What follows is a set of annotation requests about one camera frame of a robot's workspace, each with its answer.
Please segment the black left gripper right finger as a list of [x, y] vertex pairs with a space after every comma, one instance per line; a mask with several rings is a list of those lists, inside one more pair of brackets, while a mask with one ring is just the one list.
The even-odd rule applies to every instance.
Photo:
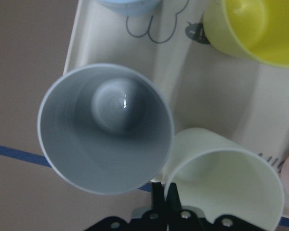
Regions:
[[167, 208], [171, 212], [179, 212], [182, 210], [177, 185], [174, 182], [170, 184], [168, 189]]

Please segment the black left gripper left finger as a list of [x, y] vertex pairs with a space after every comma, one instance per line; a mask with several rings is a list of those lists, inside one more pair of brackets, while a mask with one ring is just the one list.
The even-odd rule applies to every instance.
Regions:
[[164, 187], [161, 182], [151, 183], [151, 208], [156, 211], [164, 212], [166, 210], [166, 202], [164, 198]]

